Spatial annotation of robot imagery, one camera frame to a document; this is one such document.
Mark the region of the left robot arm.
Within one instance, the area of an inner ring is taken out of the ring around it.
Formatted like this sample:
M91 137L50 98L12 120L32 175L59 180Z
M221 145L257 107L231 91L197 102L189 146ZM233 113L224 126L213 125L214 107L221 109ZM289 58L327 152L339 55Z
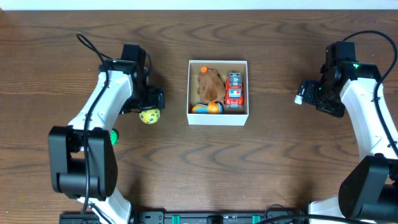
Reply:
M147 83L149 61L143 48L129 44L120 58L104 58L83 109L67 126L54 126L49 132L54 191L91 207L100 223L138 222L132 203L116 187L118 165L111 132L121 114L164 109L163 89Z

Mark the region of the red toy fire truck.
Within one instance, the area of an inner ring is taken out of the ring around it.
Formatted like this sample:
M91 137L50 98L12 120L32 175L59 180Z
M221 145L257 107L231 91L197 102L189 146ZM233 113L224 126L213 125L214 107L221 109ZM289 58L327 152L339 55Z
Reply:
M241 73L231 72L226 80L224 104L227 108L243 107L243 84Z

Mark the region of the brown plush toy with orange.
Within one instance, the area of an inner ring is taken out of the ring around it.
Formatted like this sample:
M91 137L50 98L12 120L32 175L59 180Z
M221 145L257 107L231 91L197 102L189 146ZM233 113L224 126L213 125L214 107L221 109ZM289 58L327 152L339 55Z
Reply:
M202 103L223 101L226 90L216 69L201 67L197 82L197 93Z

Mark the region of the orange and blue toy fish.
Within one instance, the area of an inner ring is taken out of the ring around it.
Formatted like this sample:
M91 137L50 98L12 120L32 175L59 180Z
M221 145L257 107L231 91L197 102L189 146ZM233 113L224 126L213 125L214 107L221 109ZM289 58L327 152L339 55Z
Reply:
M197 104L191 109L193 114L223 114L223 106L219 102Z

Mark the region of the yellow ball with blue letters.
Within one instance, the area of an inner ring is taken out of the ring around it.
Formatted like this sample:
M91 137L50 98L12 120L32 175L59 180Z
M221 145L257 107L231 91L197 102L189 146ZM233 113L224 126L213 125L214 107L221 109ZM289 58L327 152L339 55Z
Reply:
M160 119L160 110L143 110L139 113L139 117L143 123L154 124Z

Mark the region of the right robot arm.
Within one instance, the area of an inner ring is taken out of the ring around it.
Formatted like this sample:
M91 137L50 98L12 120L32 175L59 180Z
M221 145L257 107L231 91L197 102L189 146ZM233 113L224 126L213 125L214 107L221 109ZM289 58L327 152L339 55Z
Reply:
M389 114L381 74L375 64L359 63L352 42L326 48L322 78L304 80L295 103L307 103L337 118L351 119L359 164L340 185L338 195L309 204L311 215L397 222L397 130Z

